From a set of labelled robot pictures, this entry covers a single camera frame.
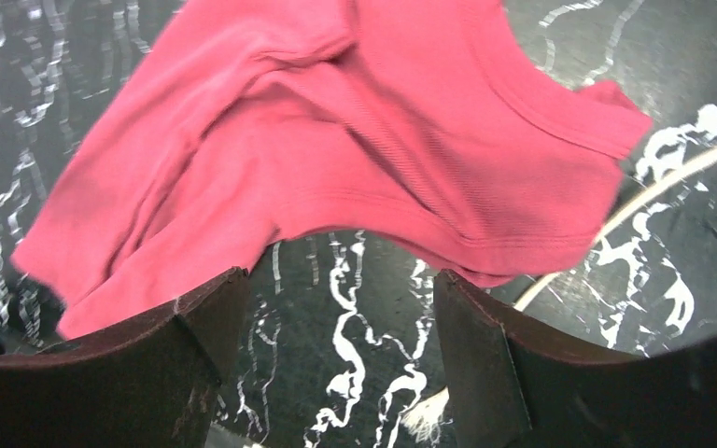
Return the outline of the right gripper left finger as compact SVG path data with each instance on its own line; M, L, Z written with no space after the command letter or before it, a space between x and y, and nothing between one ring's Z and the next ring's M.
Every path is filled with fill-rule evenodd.
M46 348L0 332L0 447L205 446L249 299L232 268Z

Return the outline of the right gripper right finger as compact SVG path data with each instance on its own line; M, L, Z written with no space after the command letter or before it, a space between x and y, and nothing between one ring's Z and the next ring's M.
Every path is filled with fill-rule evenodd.
M717 336L655 357L569 335L457 273L434 281L461 447L717 447Z

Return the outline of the maroon garment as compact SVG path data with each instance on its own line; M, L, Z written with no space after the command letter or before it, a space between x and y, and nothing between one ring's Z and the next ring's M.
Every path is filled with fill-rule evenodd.
M538 70L499 1L189 1L11 260L68 338L326 231L494 287L584 258L650 125Z

